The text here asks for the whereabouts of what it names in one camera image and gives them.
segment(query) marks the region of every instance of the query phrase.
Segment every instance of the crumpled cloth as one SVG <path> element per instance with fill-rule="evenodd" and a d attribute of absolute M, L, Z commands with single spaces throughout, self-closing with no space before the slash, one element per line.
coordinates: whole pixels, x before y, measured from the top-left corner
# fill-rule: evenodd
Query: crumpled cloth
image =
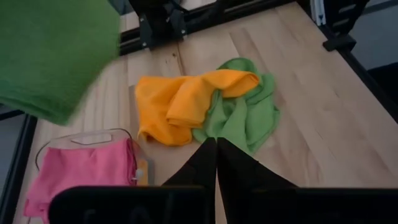
<path fill-rule="evenodd" d="M 224 98 L 215 91 L 203 128 L 193 129 L 193 137 L 204 142 L 208 137 L 224 137 L 249 155 L 253 155 L 272 134 L 279 121 L 279 110 L 272 94 L 274 77 L 260 73 L 246 58 L 235 58 L 219 69 L 234 69 L 256 74 L 259 84 L 245 95 Z"/>
<path fill-rule="evenodd" d="M 24 215 L 49 222 L 51 200 L 76 186 L 135 185 L 136 160 L 130 139 L 84 149 L 49 147 L 39 176 L 27 193 Z"/>
<path fill-rule="evenodd" d="M 107 1 L 0 1 L 0 103 L 66 125 L 118 57 L 120 16 Z"/>
<path fill-rule="evenodd" d="M 139 135 L 167 146 L 192 141 L 200 128 L 215 90 L 220 97 L 242 96 L 259 83 L 252 72 L 220 69 L 199 76 L 142 77 L 136 86 Z"/>

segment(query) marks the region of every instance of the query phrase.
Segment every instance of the transparent plastic tray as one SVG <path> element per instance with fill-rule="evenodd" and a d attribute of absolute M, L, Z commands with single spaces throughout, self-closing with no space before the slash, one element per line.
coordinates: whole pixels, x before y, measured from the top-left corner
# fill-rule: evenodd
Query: transparent plastic tray
<path fill-rule="evenodd" d="M 103 147 L 114 142 L 130 139 L 134 157 L 136 159 L 137 185 L 153 185 L 154 184 L 154 168 L 153 162 L 141 150 L 131 135 L 124 129 L 109 129 L 102 131 L 92 131 L 87 133 L 72 134 L 60 138 L 55 138 L 44 145 L 36 155 L 35 164 L 37 170 L 40 170 L 42 160 L 48 147 L 57 149 L 74 150 L 82 148 Z"/>

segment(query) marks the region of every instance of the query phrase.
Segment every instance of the table surface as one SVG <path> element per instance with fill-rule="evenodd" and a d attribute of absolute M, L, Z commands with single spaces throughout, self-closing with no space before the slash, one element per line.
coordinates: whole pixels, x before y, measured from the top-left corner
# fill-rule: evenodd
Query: table surface
<path fill-rule="evenodd" d="M 121 21 L 122 30 L 138 25 L 135 14 Z M 34 157 L 47 141 L 110 128 L 124 128 L 134 137 L 138 130 L 134 85 L 141 76 L 199 75 L 233 57 L 250 58 L 276 79 L 281 119 L 254 156 L 261 164 L 301 187 L 397 187 L 398 125 L 339 53 L 323 49 L 325 40 L 292 3 L 111 62 L 69 126 L 39 120 L 14 223 L 41 223 L 23 217 L 22 208 L 37 176 Z M 138 142 L 155 162 L 156 185 L 178 171 L 199 146 Z M 226 223 L 219 188 L 216 221 Z"/>

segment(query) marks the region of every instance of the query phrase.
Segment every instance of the yellow cloth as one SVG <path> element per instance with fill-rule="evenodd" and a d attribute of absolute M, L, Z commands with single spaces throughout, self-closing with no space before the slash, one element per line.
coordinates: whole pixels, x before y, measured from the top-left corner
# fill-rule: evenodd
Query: yellow cloth
<path fill-rule="evenodd" d="M 142 77 L 136 86 L 139 132 L 168 146 L 192 141 L 192 128 L 200 128 L 216 89 L 224 98 L 252 90 L 259 78 L 251 72 L 216 70 L 200 76 Z"/>

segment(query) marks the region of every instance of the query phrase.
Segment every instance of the dark green cloth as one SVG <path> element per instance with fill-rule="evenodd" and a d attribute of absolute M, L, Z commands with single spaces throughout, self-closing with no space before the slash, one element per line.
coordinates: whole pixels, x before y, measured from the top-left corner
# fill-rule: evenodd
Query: dark green cloth
<path fill-rule="evenodd" d="M 118 41 L 107 0 L 0 1 L 0 103 L 66 124 Z"/>
<path fill-rule="evenodd" d="M 193 137 L 203 142 L 207 137 L 224 137 L 249 155 L 253 155 L 275 130 L 279 110 L 274 105 L 274 77 L 261 74 L 246 58 L 227 61 L 218 69 L 255 73 L 260 82 L 255 89 L 238 98 L 223 98 L 221 91 L 213 94 L 203 128 L 193 129 Z"/>

